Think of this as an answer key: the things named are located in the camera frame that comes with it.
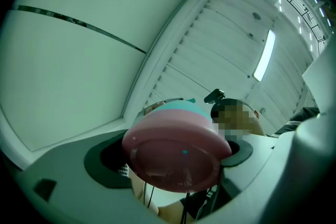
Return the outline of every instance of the hand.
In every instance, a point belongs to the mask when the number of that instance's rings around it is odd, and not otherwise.
[[[143,113],[143,115],[146,116],[148,113],[152,112],[154,109],[156,109],[156,108],[158,108],[158,107],[160,107],[160,106],[162,106],[164,104],[166,104],[166,102],[165,101],[161,101],[161,102],[155,103],[153,105],[150,105],[148,108],[146,108],[146,110]]]

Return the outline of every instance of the pink bowl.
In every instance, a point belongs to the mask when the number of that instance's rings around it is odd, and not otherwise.
[[[122,146],[128,165],[141,179],[179,193],[216,185],[221,160],[231,155],[211,120],[177,109],[145,116],[126,132]]]

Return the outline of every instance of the black cable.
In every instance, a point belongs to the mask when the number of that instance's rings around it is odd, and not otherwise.
[[[185,204],[187,205],[187,200],[190,197],[190,193],[187,193],[187,196],[185,197]],[[185,215],[184,215],[184,224],[187,223],[187,210],[185,211]]]
[[[147,188],[147,183],[145,182],[145,186],[144,186],[144,188],[143,188],[143,205],[145,205],[146,188]]]
[[[152,189],[151,198],[149,198],[149,202],[148,202],[148,206],[147,206],[147,208],[149,208],[149,205],[151,204],[151,200],[152,200],[153,192],[154,192],[154,187],[153,187],[153,189]]]
[[[220,184],[221,184],[221,181],[222,181],[222,175],[223,175],[223,168],[220,167],[220,174],[219,174],[219,181],[218,181],[218,184],[217,184],[217,189],[216,189],[216,193],[215,193],[215,197],[214,197],[214,201],[211,205],[211,209],[210,209],[210,214],[212,213],[212,211],[214,210],[214,207],[215,207],[215,204],[217,202],[217,198],[218,198],[218,193],[219,193],[219,189],[220,189]]]
[[[180,224],[185,224],[186,223],[186,219],[187,219],[187,204],[188,204],[188,198],[190,196],[190,193],[187,193],[187,195],[185,196],[185,204],[183,207],[183,212],[182,212],[182,217],[181,217],[181,222]]]

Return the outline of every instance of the teal lid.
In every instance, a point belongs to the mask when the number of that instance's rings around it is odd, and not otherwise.
[[[195,104],[195,102],[196,102],[195,99],[173,101],[173,102],[169,102],[167,104],[164,104],[164,105],[156,108],[154,111],[168,110],[168,109],[187,110],[187,111],[191,111],[191,112],[200,114],[200,115],[206,117],[207,119],[211,120],[210,115],[208,115],[202,109],[200,109]]]

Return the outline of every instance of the round opening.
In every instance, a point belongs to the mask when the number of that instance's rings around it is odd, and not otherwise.
[[[235,155],[239,151],[239,145],[234,141],[227,141],[232,151],[232,155]]]
[[[261,20],[261,16],[258,13],[253,12],[252,15],[255,20]]]

